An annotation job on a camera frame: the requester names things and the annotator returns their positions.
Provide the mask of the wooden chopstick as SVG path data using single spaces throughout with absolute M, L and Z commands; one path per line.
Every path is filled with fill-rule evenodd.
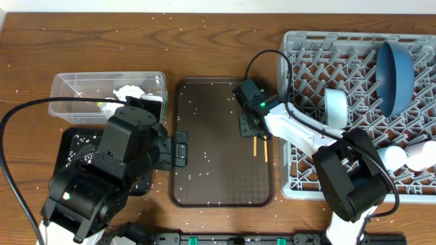
M 256 137 L 253 138 L 253 156 L 254 157 L 257 156 L 257 138 Z
M 264 136 L 264 161 L 268 162 L 268 139 L 267 136 Z

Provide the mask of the white napkin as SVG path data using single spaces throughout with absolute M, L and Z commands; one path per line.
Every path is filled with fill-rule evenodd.
M 139 86 L 133 85 L 125 85 L 119 89 L 113 90 L 112 92 L 120 101 L 127 101 L 127 97 L 145 99 L 146 96 L 152 95 L 152 93 L 145 93 Z

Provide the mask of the light blue rice bowl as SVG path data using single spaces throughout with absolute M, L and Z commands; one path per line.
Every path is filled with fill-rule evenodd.
M 324 91 L 326 124 L 334 129 L 347 126 L 348 108 L 346 94 L 341 90 L 326 88 Z

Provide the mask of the pile of white rice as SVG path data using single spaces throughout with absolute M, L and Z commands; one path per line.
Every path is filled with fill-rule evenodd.
M 101 136 L 75 134 L 72 138 L 66 167 L 76 163 L 90 164 L 93 160 L 94 150 L 99 146 Z

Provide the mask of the blue plate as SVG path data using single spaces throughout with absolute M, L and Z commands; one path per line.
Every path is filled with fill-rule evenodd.
M 376 95 L 382 102 L 381 113 L 386 118 L 398 116 L 412 101 L 414 93 L 414 62 L 407 49 L 394 42 L 384 42 L 377 54 Z

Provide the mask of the light blue cup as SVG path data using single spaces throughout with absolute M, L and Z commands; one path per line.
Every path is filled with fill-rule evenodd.
M 395 172 L 407 162 L 406 152 L 399 146 L 380 148 L 377 153 L 389 173 Z

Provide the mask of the pink and white cup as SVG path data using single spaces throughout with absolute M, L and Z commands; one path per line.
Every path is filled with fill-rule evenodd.
M 435 164 L 435 141 L 430 140 L 405 148 L 406 165 L 413 171 L 422 172 Z

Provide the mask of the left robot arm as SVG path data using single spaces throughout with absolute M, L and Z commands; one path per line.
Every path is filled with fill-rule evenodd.
M 41 210 L 40 244 L 95 244 L 155 169 L 187 165 L 188 134 L 170 137 L 157 104 L 127 97 L 98 145 L 83 146 L 54 173 Z

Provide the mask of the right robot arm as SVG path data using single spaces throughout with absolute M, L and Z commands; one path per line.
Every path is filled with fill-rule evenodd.
M 248 79 L 232 91 L 243 109 L 240 134 L 280 137 L 309 155 L 324 199 L 333 211 L 326 232 L 331 244 L 360 244 L 367 223 L 386 195 L 398 195 L 371 138 L 360 128 L 332 129 L 278 95 L 268 96 Z

